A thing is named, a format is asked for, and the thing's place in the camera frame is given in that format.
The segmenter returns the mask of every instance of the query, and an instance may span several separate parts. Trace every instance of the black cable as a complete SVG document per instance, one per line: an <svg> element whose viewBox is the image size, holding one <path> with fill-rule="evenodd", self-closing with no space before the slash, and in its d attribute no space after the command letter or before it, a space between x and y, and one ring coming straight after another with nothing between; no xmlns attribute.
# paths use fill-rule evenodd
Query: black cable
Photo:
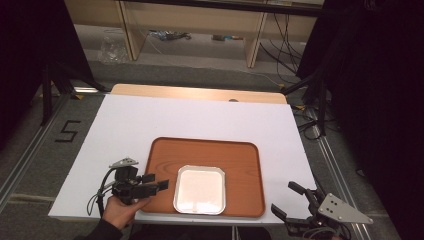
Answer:
<svg viewBox="0 0 424 240"><path fill-rule="evenodd" d="M272 42L272 40L271 39L268 39L269 40L269 42L271 43L271 45L274 47L274 48L276 48L277 50L280 50L280 48L278 48L277 46L275 46L275 44ZM284 53L284 54L287 54L287 55L290 55L290 53L288 53L288 52L284 52L284 51L281 51L281 53Z"/></svg>
<svg viewBox="0 0 424 240"><path fill-rule="evenodd" d="M311 106L305 106L305 110L303 110L303 119L309 119L309 118L312 118L312 117L309 117L308 115L306 115L306 110L308 110L308 108L311 108Z"/></svg>
<svg viewBox="0 0 424 240"><path fill-rule="evenodd" d="M286 43L286 37L287 37L287 35L288 35L288 25L287 25L287 22L286 22L286 31L285 31L285 33L283 34L283 31L281 30L281 27L280 27L280 24L279 24L279 22L278 22L278 19L277 19L277 15L276 14L274 14L274 19L275 19L275 22L276 22L276 24L277 24L277 27L278 27L278 31L280 32L280 35L281 35L281 37L283 38L283 42L281 43L281 47L280 47L280 49L279 49L279 52L278 52L278 59L280 59L280 55L281 55L281 52L284 52L283 51L283 46L284 46L284 44L286 45L286 46L288 46L287 45L287 43ZM292 62L292 64L293 64L293 67L294 67L294 69L292 69L292 68L289 68L289 67L287 67L287 65L284 65L286 68L288 68L291 72L293 72L294 74L296 74L296 72L297 72L297 69L296 69L296 64L295 64L295 62L293 62L293 55L291 54L291 52L290 52L290 49L288 49L289 50L289 56L290 56L290 60L291 60L291 62Z"/></svg>
<svg viewBox="0 0 424 240"><path fill-rule="evenodd" d="M100 189L97 191L97 205L99 207L99 213L100 213L100 217L103 216L103 213L105 211L104 205L103 205L103 197L105 196L103 191L104 191L104 187L105 187L105 183L107 178L109 177L110 173L113 172L115 170L115 168L111 168L109 169L109 171L106 173L105 177L103 178L102 184L100 185Z"/></svg>
<svg viewBox="0 0 424 240"><path fill-rule="evenodd" d="M266 48L262 45L262 43L259 43L259 45L262 47L262 49L268 54L268 56L272 57L274 60L277 61L277 64L280 63L281 65L283 65L285 68L287 68L290 72L296 74L296 72L290 68L287 64L285 64L284 62L282 62L279 58L275 57L274 55L272 55L270 52L268 52L266 50Z"/></svg>
<svg viewBox="0 0 424 240"><path fill-rule="evenodd" d="M104 194L106 194L107 192L110 192L110 191L112 191L112 188L108 188L102 194L104 195ZM94 194L87 203L87 214L88 214L88 216L91 216L91 213L93 212L94 203L96 203L96 199L97 199L97 193Z"/></svg>
<svg viewBox="0 0 424 240"><path fill-rule="evenodd" d="M293 115L294 116L297 116L297 117L302 117L302 118L305 118L305 116L303 115L303 114L298 114L298 113L293 113ZM315 119L313 119L313 118L311 118L311 117L309 117L309 116L306 116L308 119L307 120L309 120L309 121L315 121Z"/></svg>
<svg viewBox="0 0 424 240"><path fill-rule="evenodd" d="M282 51L282 48L283 48L283 46L284 45L286 45L286 47L287 47L287 50L289 51L289 56L290 56L290 60L291 60L291 62L292 62L292 64L293 64L293 67L295 68L295 71L297 71L297 67L298 67L298 65L297 65L297 62L294 60L294 55L293 55L293 53L292 53L292 51L291 50L293 50L294 52L296 52L297 54L299 54L299 56L302 56L300 53L298 53L292 46L291 46L291 44L290 44L290 42L289 42L289 34L288 34L288 26L289 26L289 15L286 15L286 25L285 25L285 32L284 32L284 34L283 34L283 32L282 32L282 30L281 30L281 27L280 27L280 24L279 24L279 22L278 22L278 20L277 20L277 16L276 16L276 14L274 14L274 19L275 19L275 22L277 23L277 26L278 26L278 30L280 31L280 34L281 34L281 37L283 38L283 43L281 44L281 51Z"/></svg>
<svg viewBox="0 0 424 240"><path fill-rule="evenodd" d="M350 240L350 239L352 239L352 234L351 234L351 232L350 232L350 230L349 230L349 228L346 226L346 225L344 225L343 223L340 223L340 227L341 227L341 229L342 229L342 232L343 232L343 234L342 234L342 238L343 239L345 239L345 240Z"/></svg>
<svg viewBox="0 0 424 240"><path fill-rule="evenodd" d="M307 239L315 239L315 235L320 234L320 233L324 233L324 232L330 232L335 234L336 230L334 230L333 228L330 227L319 227L319 228L313 228L313 229L309 229L307 231L305 231L302 235L302 238L307 238Z"/></svg>
<svg viewBox="0 0 424 240"><path fill-rule="evenodd" d="M318 108L315 108L315 107L312 107L312 109L314 110L314 111L319 111L319 109ZM324 119L324 122L326 122L326 123L328 123L328 122L336 122L337 121L337 118L336 117L334 117L334 114L332 113L332 112L330 112L330 110L329 110L329 108L326 108L325 109L325 115L330 115L329 117L333 117L333 118L330 118L330 119ZM334 132L338 132L338 133L340 133L341 131L340 131L340 129L335 129L335 128L331 128L331 127L329 127L328 125L326 125L325 126L325 128L326 129L329 129L329 130L331 130L331 131L334 131Z"/></svg>
<svg viewBox="0 0 424 240"><path fill-rule="evenodd" d="M302 130L299 130L301 132L301 131L304 131L304 130L306 130L306 129L312 127L312 126L314 126L315 124L317 124L317 121L316 120L312 120L310 122L307 122L307 123L304 123L304 124L302 124L300 126L297 126L297 128L298 129L304 128Z"/></svg>
<svg viewBox="0 0 424 240"><path fill-rule="evenodd" d="M317 136L317 137L309 137L308 135L306 135L306 130L307 129L309 129L309 128L311 128L312 126L310 126L310 127L308 127L308 128L306 128L305 130L303 130L303 136L306 138L306 139L308 139L308 140L311 140L311 141L313 141L313 140L318 140L322 135L321 135L321 133Z"/></svg>

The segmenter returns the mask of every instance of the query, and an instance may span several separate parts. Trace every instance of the gray carpet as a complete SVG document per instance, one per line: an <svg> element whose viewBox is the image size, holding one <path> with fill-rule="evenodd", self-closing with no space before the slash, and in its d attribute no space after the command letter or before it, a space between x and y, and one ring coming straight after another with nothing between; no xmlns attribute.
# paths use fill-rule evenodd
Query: gray carpet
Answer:
<svg viewBox="0 0 424 240"><path fill-rule="evenodd" d="M164 67L122 64L105 66L98 62L90 62L93 74L97 81L105 86L112 87L116 83L134 83L148 85L168 85L203 87L217 89L238 89L251 91L278 92L278 86L273 83L283 83L278 76L268 74L272 79L258 75L242 72L222 71L213 69L194 69L182 67ZM284 79L294 82L295 77L285 76ZM302 96L299 90L288 96L289 103L299 104ZM56 197L66 175L68 174L73 161L84 141L93 119L101 105L102 95L86 95L82 100L69 98L65 106L58 113L54 120L49 134L44 138L44 143L39 149L30 168L18 185L15 194L27 194L30 196ZM24 146L31 139L31 133L36 129L36 125L29 127L26 122L39 122L40 118L28 115L22 122L21 128L16 131L16 140L11 142L10 149L14 150L14 155L10 155L8 163L2 161L2 174L4 177L7 171L12 168L13 161L19 157L21 148L15 148L18 144ZM301 116L296 116L298 125L306 120ZM61 133L67 121L79 121L79 123L68 123L67 130L77 131L72 142L57 142L56 140L69 140L72 134ZM354 196L359 210L366 214L371 214L375 221L369 226L372 239L399 239L390 219L385 214L384 207L374 193L372 186L366 178L356 174L354 156L349 151L342 133L337 130L336 123L327 124L327 140L333 150L340 168L345 176L348 186ZM306 136L313 136L311 130L306 131ZM337 195L337 187L329 174L323 153L317 140L308 140L303 134L302 141L310 162L311 168L319 182L327 192ZM78 235L84 235L94 227L95 223L67 223L60 222L47 217L49 201L11 201L0 215L0 236L2 239L72 239ZM287 236L284 227L270 227L273 239L292 239Z"/></svg>
<svg viewBox="0 0 424 240"><path fill-rule="evenodd" d="M28 105L26 113L17 124L7 146L0 149L0 184L6 181L15 163L22 156L40 127L43 118L43 113L40 109L43 103L39 96L40 92L37 92L31 104Z"/></svg>

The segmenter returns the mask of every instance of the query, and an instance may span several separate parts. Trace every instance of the robotic hand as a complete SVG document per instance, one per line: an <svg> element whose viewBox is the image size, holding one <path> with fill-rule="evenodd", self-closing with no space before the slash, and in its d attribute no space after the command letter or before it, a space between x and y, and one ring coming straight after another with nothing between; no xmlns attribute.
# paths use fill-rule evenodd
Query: robotic hand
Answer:
<svg viewBox="0 0 424 240"><path fill-rule="evenodd" d="M318 190L305 189L295 182L289 182L288 187L300 195L305 194L312 214L307 219L288 218L284 211L272 204L272 213L285 223L290 236L314 239L331 239L335 236L350 239L349 229L343 223L373 223L371 218L331 193L324 196Z"/></svg>
<svg viewBox="0 0 424 240"><path fill-rule="evenodd" d="M133 199L148 198L155 196L157 192L168 189L169 180L155 181L155 174L146 174L137 176L138 169L132 165L138 164L131 158L124 158L109 166L110 170L107 172L103 182L98 190L97 204L99 207L100 216L103 215L103 197L105 189L111 188L112 194L117 196L123 203L130 205ZM115 181L105 185L105 182L112 171L115 172Z"/></svg>

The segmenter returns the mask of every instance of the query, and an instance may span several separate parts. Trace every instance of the human hand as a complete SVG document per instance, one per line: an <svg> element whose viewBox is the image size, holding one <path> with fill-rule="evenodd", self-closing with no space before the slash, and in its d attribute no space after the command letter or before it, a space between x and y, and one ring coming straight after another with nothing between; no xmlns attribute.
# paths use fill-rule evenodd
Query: human hand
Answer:
<svg viewBox="0 0 424 240"><path fill-rule="evenodd" d="M125 205L118 197L111 196L107 200L106 209L102 218L119 230L122 230L127 224L130 224L134 220L135 213L149 202L150 198L143 198L131 205Z"/></svg>

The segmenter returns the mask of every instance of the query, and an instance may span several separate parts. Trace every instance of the metal rail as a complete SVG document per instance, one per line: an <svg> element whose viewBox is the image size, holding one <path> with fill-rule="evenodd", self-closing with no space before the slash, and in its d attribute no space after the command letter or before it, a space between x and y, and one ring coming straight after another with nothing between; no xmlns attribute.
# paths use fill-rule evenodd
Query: metal rail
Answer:
<svg viewBox="0 0 424 240"><path fill-rule="evenodd" d="M317 118L314 110L308 110L308 115L314 119ZM313 127L314 134L316 137L319 136L319 128L318 126ZM343 177L343 174L339 168L339 165L337 164L336 157L334 156L330 144L327 141L327 138L325 136L321 136L318 139L319 147L322 151L322 154L324 155L325 161L327 163L328 169L330 171L330 174L333 178L333 181L336 184L336 188L340 194L340 199L348 203L354 208L357 208L357 205L353 199L352 193L349 190L349 187L347 186L346 180ZM368 229L365 224L358 224L358 223L352 223L353 231L355 232L355 235L360 240L371 240L371 236L368 232Z"/></svg>
<svg viewBox="0 0 424 240"><path fill-rule="evenodd" d="M41 126L40 129L38 129L37 133L26 148L25 152L22 154L18 163L12 169L12 172L9 174L6 181L3 183L3 186L0 188L0 213L6 207L10 196L15 191L19 182L31 165L33 159L37 155L39 148L44 142L45 136L49 133L50 128L56 119L56 116L60 112L59 110L62 109L68 99L69 95L67 94L60 96L58 102L55 104L53 115L50 117L50 120L47 121L45 125Z"/></svg>

